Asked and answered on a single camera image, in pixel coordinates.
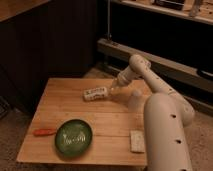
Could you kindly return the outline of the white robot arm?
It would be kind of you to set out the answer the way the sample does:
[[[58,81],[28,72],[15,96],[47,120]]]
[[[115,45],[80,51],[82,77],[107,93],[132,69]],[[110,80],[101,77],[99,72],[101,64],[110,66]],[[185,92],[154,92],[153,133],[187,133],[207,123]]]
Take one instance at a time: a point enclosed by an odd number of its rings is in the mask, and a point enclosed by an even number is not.
[[[144,104],[144,132],[147,171],[193,171],[184,127],[192,123],[192,105],[152,69],[139,54],[112,83],[112,88],[128,86],[142,77],[152,94]]]

